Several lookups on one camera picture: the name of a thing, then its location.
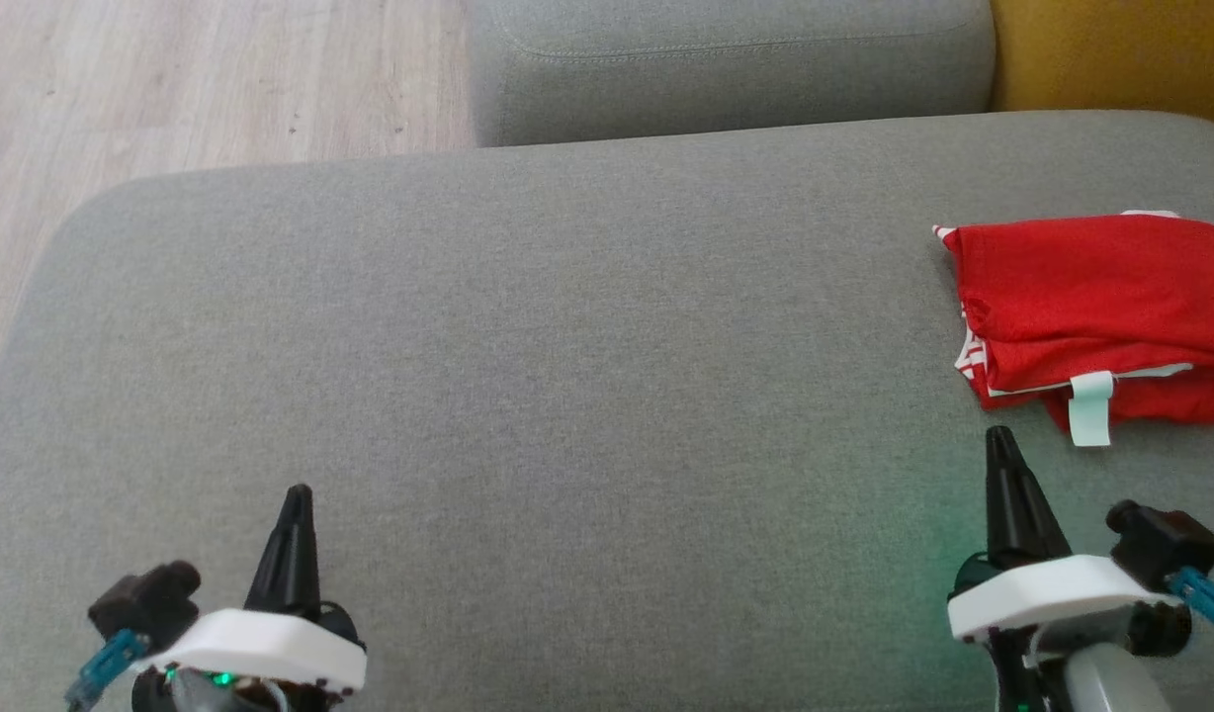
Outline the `small grey sofa cushion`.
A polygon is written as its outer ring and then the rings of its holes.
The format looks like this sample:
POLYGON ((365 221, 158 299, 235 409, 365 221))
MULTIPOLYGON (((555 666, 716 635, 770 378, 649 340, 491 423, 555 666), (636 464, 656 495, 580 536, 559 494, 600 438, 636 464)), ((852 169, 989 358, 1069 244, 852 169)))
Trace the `small grey sofa cushion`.
POLYGON ((986 109, 991 0, 469 0, 477 143, 986 109))

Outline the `red basketball jersey white trim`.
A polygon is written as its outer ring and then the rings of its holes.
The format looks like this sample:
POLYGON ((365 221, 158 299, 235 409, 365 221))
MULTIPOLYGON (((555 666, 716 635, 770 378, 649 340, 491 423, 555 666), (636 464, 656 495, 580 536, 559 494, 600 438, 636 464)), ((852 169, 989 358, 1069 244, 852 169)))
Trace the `red basketball jersey white trim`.
MULTIPOLYGON (((1214 224, 1174 211, 934 226, 965 333, 1099 337, 1214 351, 1214 224)), ((1110 445, 1110 378, 1077 379, 1068 436, 1110 445)))

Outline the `large grey sofa seat cushion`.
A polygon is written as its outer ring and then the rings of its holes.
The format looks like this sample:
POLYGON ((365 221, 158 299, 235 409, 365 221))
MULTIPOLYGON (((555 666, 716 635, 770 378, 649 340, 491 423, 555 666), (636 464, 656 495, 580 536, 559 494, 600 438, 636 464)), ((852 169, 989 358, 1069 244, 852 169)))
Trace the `large grey sofa seat cushion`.
POLYGON ((127 182, 0 360, 0 712, 310 484, 341 712, 993 712, 951 639, 985 431, 936 224, 1214 224, 1214 125, 951 115, 127 182))

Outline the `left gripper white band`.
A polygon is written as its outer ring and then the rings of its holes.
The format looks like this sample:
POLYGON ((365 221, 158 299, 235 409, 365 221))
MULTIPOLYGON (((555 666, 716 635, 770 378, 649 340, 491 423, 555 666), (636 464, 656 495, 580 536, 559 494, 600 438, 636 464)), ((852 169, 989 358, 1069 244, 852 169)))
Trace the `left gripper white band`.
POLYGON ((335 712, 364 688, 354 618, 320 601, 307 484, 287 490, 244 608, 202 616, 185 600, 146 614, 131 712, 335 712))

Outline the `yellow upholstered cushion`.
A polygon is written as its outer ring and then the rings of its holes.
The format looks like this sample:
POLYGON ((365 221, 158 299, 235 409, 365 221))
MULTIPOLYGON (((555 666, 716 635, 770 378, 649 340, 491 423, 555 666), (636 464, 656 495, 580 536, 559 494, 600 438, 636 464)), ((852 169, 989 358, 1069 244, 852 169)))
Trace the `yellow upholstered cushion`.
POLYGON ((1214 0, 991 0, 993 111, 1159 111, 1214 123, 1214 0))

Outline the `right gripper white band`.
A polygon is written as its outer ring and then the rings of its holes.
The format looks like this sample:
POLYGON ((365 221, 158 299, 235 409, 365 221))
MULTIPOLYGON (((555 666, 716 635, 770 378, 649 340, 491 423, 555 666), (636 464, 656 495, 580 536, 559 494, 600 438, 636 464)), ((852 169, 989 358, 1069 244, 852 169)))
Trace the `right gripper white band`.
POLYGON ((1172 712, 1133 634, 1138 618, 1172 623, 1189 609, 1107 558, 1072 556, 1012 429, 987 429, 986 457, 987 556, 1006 572, 958 587, 949 625, 988 655, 993 712, 1172 712))

